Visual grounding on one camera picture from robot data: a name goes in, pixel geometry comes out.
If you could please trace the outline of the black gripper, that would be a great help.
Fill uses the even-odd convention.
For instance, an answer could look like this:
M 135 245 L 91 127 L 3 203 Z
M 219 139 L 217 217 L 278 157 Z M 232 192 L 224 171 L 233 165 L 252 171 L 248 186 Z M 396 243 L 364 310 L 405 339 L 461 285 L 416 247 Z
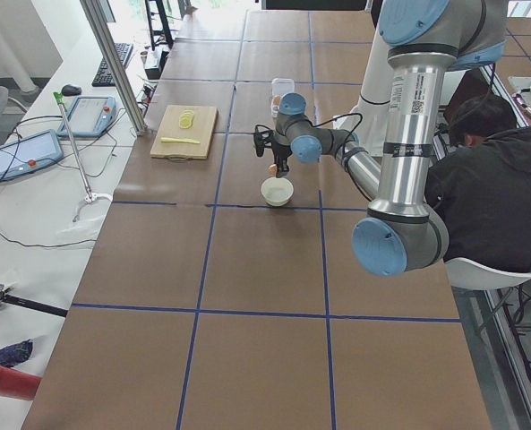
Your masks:
M 279 143 L 277 140 L 273 140 L 271 142 L 271 149 L 276 166 L 275 176 L 277 178 L 285 177 L 289 172 L 289 166 L 287 162 L 291 156 L 291 148 L 289 145 L 285 145 Z

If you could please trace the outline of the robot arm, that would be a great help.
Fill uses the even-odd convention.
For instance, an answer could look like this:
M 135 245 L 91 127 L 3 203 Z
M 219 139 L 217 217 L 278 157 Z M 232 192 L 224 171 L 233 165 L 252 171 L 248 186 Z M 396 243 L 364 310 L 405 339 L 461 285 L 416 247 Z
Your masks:
M 359 124 L 313 125 L 297 93 L 282 96 L 275 127 L 258 132 L 258 153 L 271 149 L 277 176 L 288 159 L 333 157 L 369 198 L 353 231 L 357 260 L 369 272 L 395 276 L 439 261 L 448 231 L 424 200 L 444 75 L 496 62 L 503 54 L 504 1 L 385 1 L 377 21 Z

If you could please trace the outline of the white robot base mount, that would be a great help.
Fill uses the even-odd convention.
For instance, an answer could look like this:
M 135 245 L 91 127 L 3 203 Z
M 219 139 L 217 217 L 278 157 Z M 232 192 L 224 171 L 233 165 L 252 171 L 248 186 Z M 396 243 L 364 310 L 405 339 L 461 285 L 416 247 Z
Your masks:
M 352 132 L 361 147 L 367 151 L 371 149 L 372 123 L 365 119 L 363 114 L 349 112 L 347 114 L 336 115 L 332 117 L 332 120 L 332 127 L 335 130 Z

